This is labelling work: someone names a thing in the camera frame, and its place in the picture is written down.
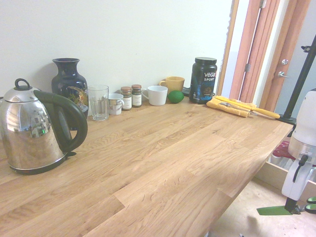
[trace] red object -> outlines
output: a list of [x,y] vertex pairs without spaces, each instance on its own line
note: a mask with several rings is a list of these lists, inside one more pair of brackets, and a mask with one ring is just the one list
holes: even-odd
[[272,154],[275,157],[286,157],[292,160],[295,160],[295,157],[291,156],[291,154],[288,152],[288,145],[290,142],[288,141],[283,141],[273,152]]

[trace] spice jar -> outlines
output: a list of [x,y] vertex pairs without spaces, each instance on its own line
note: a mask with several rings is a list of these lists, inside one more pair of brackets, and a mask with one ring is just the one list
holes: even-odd
[[138,108],[142,106],[142,86],[132,85],[132,107]]
[[132,109],[132,88],[129,86],[122,86],[120,88],[121,94],[123,95],[124,105],[122,110],[131,110]]

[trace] yellow-handled tool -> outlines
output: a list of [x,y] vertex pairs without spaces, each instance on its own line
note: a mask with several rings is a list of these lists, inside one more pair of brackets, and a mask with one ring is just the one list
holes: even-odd
[[245,109],[248,109],[248,110],[251,110],[251,111],[256,111],[258,113],[261,113],[263,115],[266,115],[266,116],[270,116],[270,117],[273,117],[275,119],[279,119],[280,118],[280,115],[277,114],[277,113],[274,113],[274,112],[271,112],[271,111],[268,111],[268,110],[264,110],[264,109],[260,109],[260,108],[255,108],[255,107],[251,107],[249,105],[245,105],[245,104],[242,104],[242,103],[238,103],[238,102],[235,102],[235,101],[231,101],[229,99],[227,99],[226,97],[224,96],[215,96],[216,99],[218,100],[221,100],[221,101],[224,101],[224,102],[228,102],[232,105],[238,105],[240,107],[243,107]]

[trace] door handle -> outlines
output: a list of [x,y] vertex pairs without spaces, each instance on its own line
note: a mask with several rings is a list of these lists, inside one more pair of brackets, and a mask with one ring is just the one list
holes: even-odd
[[279,72],[277,75],[281,78],[290,78],[284,75],[285,72]]

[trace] kettle base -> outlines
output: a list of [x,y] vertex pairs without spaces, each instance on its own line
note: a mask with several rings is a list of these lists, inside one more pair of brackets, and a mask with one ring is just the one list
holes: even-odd
[[50,171],[56,168],[57,166],[61,165],[65,160],[67,160],[68,157],[72,157],[75,154],[76,154],[75,152],[68,152],[64,157],[62,157],[55,163],[41,167],[41,168],[37,168],[37,169],[17,169],[12,166],[10,166],[10,168],[16,171],[18,174],[25,174],[25,175],[41,174],[41,173],[45,173],[47,171]]

